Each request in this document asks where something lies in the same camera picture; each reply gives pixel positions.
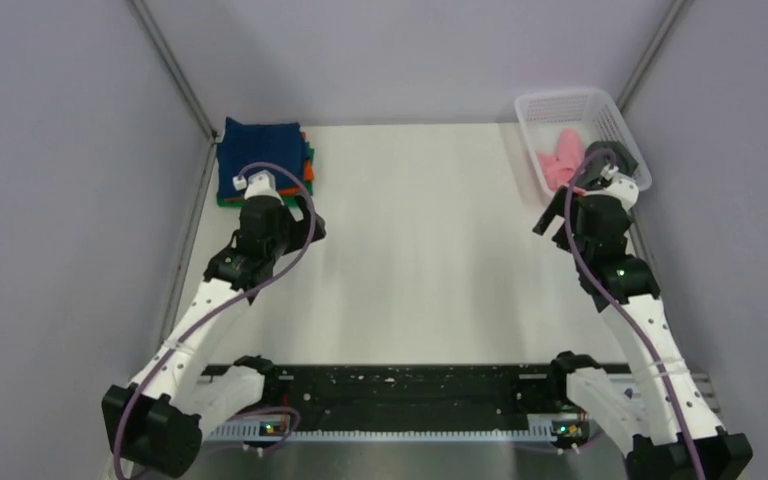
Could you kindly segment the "dark grey t-shirt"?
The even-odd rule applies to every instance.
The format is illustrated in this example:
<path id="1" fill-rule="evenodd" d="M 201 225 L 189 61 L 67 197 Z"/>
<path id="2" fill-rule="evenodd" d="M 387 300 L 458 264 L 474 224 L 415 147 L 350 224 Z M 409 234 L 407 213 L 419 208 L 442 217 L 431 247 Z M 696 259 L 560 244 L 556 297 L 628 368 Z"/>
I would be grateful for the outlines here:
<path id="1" fill-rule="evenodd" d="M 594 157 L 586 166 L 579 178 L 579 185 L 590 185 L 601 178 L 601 172 L 606 166 L 617 167 L 618 171 L 632 177 L 638 169 L 638 161 L 622 142 L 596 141 L 585 150 L 585 158 Z"/>

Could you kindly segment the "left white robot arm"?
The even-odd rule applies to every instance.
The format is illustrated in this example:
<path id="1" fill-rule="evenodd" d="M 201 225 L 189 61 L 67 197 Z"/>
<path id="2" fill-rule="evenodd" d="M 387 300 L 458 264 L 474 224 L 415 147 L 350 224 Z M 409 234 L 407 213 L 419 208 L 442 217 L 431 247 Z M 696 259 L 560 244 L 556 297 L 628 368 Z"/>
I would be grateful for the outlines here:
<path id="1" fill-rule="evenodd" d="M 210 384 L 200 379 L 243 309 L 325 237 L 325 221 L 311 197 L 297 196 L 296 206 L 299 218 L 271 194 L 245 201 L 238 227 L 208 260 L 170 335 L 126 385 L 112 385 L 104 394 L 110 478 L 140 479 L 149 471 L 178 478 L 194 464 L 205 438 L 236 413 L 277 407 L 281 388 L 266 377 L 266 360 L 234 364 Z"/>

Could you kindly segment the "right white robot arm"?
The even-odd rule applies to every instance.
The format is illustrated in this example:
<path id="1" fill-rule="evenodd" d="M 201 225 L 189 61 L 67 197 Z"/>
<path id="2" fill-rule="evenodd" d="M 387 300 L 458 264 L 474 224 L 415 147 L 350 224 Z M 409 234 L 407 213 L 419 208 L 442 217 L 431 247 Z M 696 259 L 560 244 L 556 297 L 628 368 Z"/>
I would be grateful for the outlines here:
<path id="1" fill-rule="evenodd" d="M 611 330 L 642 405 L 614 391 L 587 354 L 560 353 L 546 385 L 560 412 L 582 408 L 624 457 L 630 479 L 737 479 L 754 452 L 746 435 L 730 433 L 707 404 L 666 318 L 648 263 L 627 250 L 632 218 L 605 191 L 560 188 L 539 218 L 542 235 L 560 217 L 553 242 L 574 259 L 579 283 Z"/>

